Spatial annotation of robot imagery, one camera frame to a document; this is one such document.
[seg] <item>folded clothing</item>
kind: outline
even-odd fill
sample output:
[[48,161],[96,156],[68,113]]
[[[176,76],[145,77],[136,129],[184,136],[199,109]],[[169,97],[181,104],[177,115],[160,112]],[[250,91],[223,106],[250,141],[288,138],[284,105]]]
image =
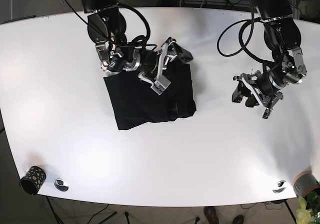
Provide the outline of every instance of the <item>folded clothing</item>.
[[156,94],[149,83],[140,80],[138,73],[122,72],[104,78],[119,130],[146,122],[167,122],[193,116],[196,104],[189,64],[175,61],[167,65],[163,75],[171,84],[162,95]]

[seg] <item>white table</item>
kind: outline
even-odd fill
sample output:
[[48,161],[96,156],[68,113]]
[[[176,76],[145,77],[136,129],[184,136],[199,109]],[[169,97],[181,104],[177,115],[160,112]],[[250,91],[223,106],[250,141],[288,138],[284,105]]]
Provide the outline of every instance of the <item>white table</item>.
[[[264,120],[257,109],[231,102],[233,76],[261,66],[245,53],[224,58],[216,49],[225,27],[249,13],[139,10],[150,23],[150,43],[172,36],[193,54],[195,115],[119,131],[95,46],[73,13],[1,25],[0,108],[20,177],[38,165],[47,173],[42,195],[168,207],[292,198],[290,184],[280,194],[272,189],[310,163],[320,177],[319,25],[296,21],[308,75],[283,90]],[[129,40],[145,33],[135,14],[121,12]],[[223,38],[224,52],[239,48],[239,28]],[[248,48],[271,60],[263,31],[257,24]],[[54,187],[56,178],[68,183],[67,192]]]

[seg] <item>floor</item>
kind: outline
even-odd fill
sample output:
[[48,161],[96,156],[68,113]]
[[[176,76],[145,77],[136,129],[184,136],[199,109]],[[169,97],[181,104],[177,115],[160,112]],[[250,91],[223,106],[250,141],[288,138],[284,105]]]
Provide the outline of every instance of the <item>floor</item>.
[[[81,10],[80,0],[68,0],[76,10]],[[131,6],[155,6],[158,0],[120,0]],[[62,0],[20,0],[19,15],[50,15],[70,12]],[[5,224],[55,224],[55,219],[44,196],[30,196],[18,186],[19,177],[10,152],[5,133],[0,135],[0,222]],[[288,201],[293,212],[298,208],[296,199]],[[106,204],[95,204],[52,198],[52,205],[66,224],[85,224],[90,217]],[[221,224],[231,224],[237,215],[245,216],[245,224],[290,224],[294,223],[285,205],[247,204],[217,207]],[[92,224],[97,224],[113,211],[117,215],[109,224],[126,224],[124,212],[130,213],[131,224],[193,224],[200,217],[199,224],[207,224],[203,208],[155,208],[110,205],[97,215]]]

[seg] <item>black cup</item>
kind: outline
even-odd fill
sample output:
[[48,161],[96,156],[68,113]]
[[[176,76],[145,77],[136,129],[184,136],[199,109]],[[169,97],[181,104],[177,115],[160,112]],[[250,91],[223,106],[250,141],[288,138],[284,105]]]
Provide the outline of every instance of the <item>black cup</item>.
[[46,178],[45,172],[40,167],[32,166],[21,178],[19,184],[26,193],[35,195],[38,193]]

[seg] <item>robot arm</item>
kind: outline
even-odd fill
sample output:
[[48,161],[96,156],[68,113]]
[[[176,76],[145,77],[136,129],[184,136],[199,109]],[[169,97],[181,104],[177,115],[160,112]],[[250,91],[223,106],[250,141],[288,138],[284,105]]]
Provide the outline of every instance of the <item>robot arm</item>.
[[[106,77],[123,71],[137,71],[138,77],[150,83],[151,89],[161,95],[171,84],[163,75],[167,65],[177,58],[183,63],[193,59],[191,53],[177,45],[171,37],[161,50],[147,50],[150,27],[143,15],[134,8],[120,4],[118,0],[81,1],[85,13],[93,12],[88,16],[88,34],[95,43]],[[119,7],[130,9],[143,20],[147,32],[145,36],[139,35],[131,42],[127,41],[126,20],[119,12]]]
[[[301,34],[292,18],[288,0],[254,1],[264,23],[264,40],[272,51],[274,62],[259,59],[244,48],[250,57],[262,63],[263,73],[257,71],[255,74],[235,76],[234,80],[239,84],[232,95],[232,101],[240,103],[243,97],[247,97],[245,105],[262,105],[266,108],[262,117],[267,119],[274,105],[283,99],[280,90],[289,83],[301,83],[307,71],[300,48]],[[249,24],[245,23],[240,30],[239,41],[242,46],[242,33]]]

